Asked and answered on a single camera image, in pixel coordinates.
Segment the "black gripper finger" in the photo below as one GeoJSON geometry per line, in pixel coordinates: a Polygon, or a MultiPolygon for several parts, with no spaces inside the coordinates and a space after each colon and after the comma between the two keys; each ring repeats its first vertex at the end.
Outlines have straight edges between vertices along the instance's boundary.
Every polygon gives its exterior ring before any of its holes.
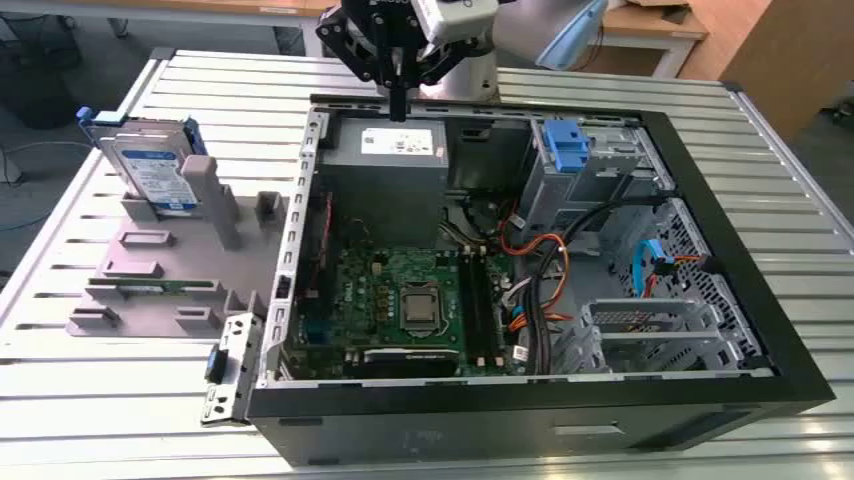
{"type": "Polygon", "coordinates": [[[476,39],[435,49],[416,65],[398,66],[399,122],[411,112],[411,100],[483,102],[495,98],[495,53],[476,39]]]}
{"type": "Polygon", "coordinates": [[[388,119],[399,121],[399,75],[392,63],[392,46],[390,43],[386,22],[371,20],[374,35],[374,51],[367,50],[354,39],[347,28],[346,19],[326,19],[320,22],[316,33],[323,44],[350,68],[355,76],[364,82],[374,81],[387,90],[388,119]]]}

